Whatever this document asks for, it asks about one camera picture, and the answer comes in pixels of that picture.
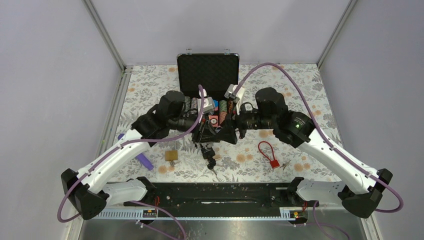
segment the floral tablecloth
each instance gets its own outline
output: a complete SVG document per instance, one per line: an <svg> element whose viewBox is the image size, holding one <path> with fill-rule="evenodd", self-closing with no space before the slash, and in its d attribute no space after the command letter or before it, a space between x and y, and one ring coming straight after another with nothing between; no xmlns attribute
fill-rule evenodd
<svg viewBox="0 0 424 240"><path fill-rule="evenodd" d="M254 64L239 67L240 80ZM336 121L315 64L281 65L299 85L313 114L325 133L340 144ZM244 102L256 107L255 93L262 88L273 87L285 97L290 110L307 113L304 104L289 80L275 67L266 66L253 73L243 86ZM169 90L180 90L176 65L134 66L123 103L116 136L126 132L139 115L146 113ZM171 131L170 136L178 132ZM271 169L268 160L260 154L258 143L268 141L273 146L275 157L282 166ZM216 161L215 175L207 168L202 153L191 142L190 135L177 141L157 143L144 155L154 165L148 171L136 159L132 159L111 179L126 181L145 176L151 182L291 182L294 177L304 177L315 181L340 180L319 161L304 152L281 143L273 136L272 130L250 130L237 145L226 142L214 143L213 148L220 159ZM271 149L266 144L261 148L266 154ZM178 150L178 160L171 165L165 161L165 151Z"/></svg>

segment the blue purple tube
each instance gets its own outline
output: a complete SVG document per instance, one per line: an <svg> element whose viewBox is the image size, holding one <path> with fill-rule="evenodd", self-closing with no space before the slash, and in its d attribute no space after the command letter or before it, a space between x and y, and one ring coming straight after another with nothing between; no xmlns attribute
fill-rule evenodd
<svg viewBox="0 0 424 240"><path fill-rule="evenodd" d="M121 133L118 135L118 140L120 140L125 134ZM138 156L135 157L143 166L145 166L145 168L147 168L149 171L151 171L154 166L153 164L147 159L147 157L143 154L140 153Z"/></svg>

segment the purple tube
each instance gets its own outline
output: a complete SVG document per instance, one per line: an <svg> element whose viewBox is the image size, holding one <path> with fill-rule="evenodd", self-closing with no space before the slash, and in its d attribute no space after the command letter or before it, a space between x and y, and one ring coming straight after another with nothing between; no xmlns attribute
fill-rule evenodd
<svg viewBox="0 0 424 240"><path fill-rule="evenodd" d="M118 135L118 140L120 140L125 134L121 133ZM154 167L152 163L147 159L147 157L140 153L138 156L135 157L145 168L147 168L149 171L151 171Z"/></svg>

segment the floral pattern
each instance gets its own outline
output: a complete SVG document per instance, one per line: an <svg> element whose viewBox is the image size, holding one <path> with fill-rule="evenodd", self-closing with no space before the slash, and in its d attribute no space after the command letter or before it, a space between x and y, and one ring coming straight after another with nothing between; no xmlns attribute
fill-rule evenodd
<svg viewBox="0 0 424 240"><path fill-rule="evenodd" d="M242 64L239 78L242 79L254 64ZM336 121L315 64L285 64L282 67L299 85L302 93L322 129L338 144L341 144ZM273 87L284 95L289 109L307 113L306 108L288 79L275 67L263 67L254 72L245 82L244 101L256 106L255 93ZM139 115L144 114L169 90L179 91L178 68L176 65L134 66L123 103L116 137L125 133ZM171 131L169 136L178 132ZM280 166L272 169L268 160L259 152L258 143L268 141L275 152ZM214 143L217 154L215 175L207 168L200 149L195 148L189 135L176 141L157 143L144 155L154 165L148 171L136 159L118 171L112 181L126 181L145 176L151 182L291 182L294 177L315 181L339 181L340 179L313 157L283 144L273 136L272 130L250 130L237 145L226 142ZM271 149L261 144L268 156ZM165 151L178 150L178 160L165 161Z"/></svg>

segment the gray wall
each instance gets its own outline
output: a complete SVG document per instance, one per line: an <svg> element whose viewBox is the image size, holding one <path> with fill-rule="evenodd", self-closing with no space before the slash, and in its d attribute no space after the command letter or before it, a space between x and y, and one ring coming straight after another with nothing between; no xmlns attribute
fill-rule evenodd
<svg viewBox="0 0 424 240"><path fill-rule="evenodd" d="M349 0L93 0L122 59L175 64L193 52L242 63L316 63Z"/></svg>
<svg viewBox="0 0 424 240"><path fill-rule="evenodd" d="M392 171L404 199L377 214L384 240L424 236L423 13L422 0L359 1L321 69L346 149ZM397 204L385 191L380 207Z"/></svg>
<svg viewBox="0 0 424 240"><path fill-rule="evenodd" d="M95 158L119 69L81 0L0 5L0 239L61 239L60 174Z"/></svg>

